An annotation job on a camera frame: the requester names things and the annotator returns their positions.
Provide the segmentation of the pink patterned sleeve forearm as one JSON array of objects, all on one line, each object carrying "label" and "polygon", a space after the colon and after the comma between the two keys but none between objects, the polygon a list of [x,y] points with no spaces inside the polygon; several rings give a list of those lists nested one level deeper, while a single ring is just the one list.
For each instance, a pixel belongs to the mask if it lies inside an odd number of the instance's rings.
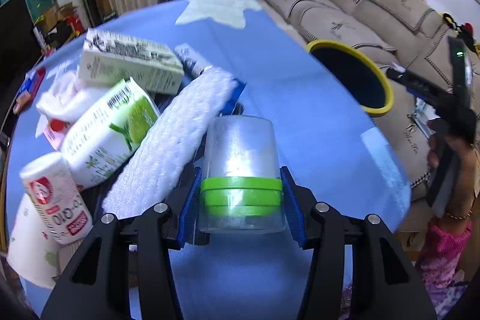
[{"label": "pink patterned sleeve forearm", "polygon": [[432,218],[428,223],[425,242],[415,268],[438,319],[446,316],[468,287],[467,282],[456,276],[456,268],[471,233],[469,218]]}]

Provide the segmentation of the person's right hand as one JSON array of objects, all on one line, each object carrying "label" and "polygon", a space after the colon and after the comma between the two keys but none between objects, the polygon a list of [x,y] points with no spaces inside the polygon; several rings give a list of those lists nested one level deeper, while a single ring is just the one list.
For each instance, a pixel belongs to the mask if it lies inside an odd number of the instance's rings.
[{"label": "person's right hand", "polygon": [[451,127],[440,118],[429,121],[428,126],[433,136],[429,140],[431,177],[427,203],[437,218],[465,223],[472,216],[477,198],[477,150],[463,139],[465,131],[458,136],[451,134]]}]

